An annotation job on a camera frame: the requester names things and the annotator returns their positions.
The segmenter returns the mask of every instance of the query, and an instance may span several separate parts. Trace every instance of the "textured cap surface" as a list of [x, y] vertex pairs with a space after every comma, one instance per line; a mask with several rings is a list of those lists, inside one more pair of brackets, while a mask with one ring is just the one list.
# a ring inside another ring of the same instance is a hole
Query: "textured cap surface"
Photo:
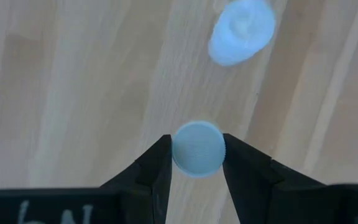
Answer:
[[187, 123], [173, 137], [173, 160], [191, 177], [213, 175], [222, 165], [225, 154], [223, 134], [207, 121]]

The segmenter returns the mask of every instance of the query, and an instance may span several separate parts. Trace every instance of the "black plastic jaw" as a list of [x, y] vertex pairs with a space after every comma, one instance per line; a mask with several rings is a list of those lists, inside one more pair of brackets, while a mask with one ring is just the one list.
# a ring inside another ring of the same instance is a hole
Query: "black plastic jaw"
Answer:
[[0, 223], [163, 224], [172, 176], [170, 149], [170, 135], [162, 136], [100, 188], [0, 190]]
[[223, 171], [242, 224], [358, 223], [358, 184], [324, 185], [225, 134]]

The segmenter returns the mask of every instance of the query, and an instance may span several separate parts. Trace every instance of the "bottle cap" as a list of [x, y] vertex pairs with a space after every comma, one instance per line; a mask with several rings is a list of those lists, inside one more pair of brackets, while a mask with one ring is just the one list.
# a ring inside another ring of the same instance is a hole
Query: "bottle cap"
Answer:
[[225, 155], [223, 134], [207, 121], [189, 122], [173, 136], [173, 160], [190, 177], [213, 175], [223, 164]]
[[213, 61], [229, 66], [251, 58], [273, 37], [273, 9], [264, 0], [238, 0], [223, 10], [208, 43]]

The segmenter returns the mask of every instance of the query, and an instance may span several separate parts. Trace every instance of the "blurry white object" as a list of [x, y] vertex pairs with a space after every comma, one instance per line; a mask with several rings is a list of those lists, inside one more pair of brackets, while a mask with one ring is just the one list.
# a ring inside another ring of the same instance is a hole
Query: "blurry white object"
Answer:
[[264, 0], [230, 2], [215, 24], [209, 56], [222, 66], [247, 60], [268, 44], [274, 27], [273, 10]]
[[172, 139], [172, 157], [190, 177], [208, 177], [223, 164], [226, 145], [223, 134], [207, 121], [183, 125]]

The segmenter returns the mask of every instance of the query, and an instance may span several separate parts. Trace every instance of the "light wooden surface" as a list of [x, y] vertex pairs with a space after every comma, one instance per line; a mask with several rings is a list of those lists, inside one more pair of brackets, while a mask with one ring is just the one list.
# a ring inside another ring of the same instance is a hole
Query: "light wooden surface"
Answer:
[[[210, 61], [225, 0], [0, 0], [0, 188], [98, 186], [208, 119], [325, 183], [358, 182], [358, 1], [271, 0], [271, 44]], [[238, 223], [222, 171], [173, 166], [167, 223]]]

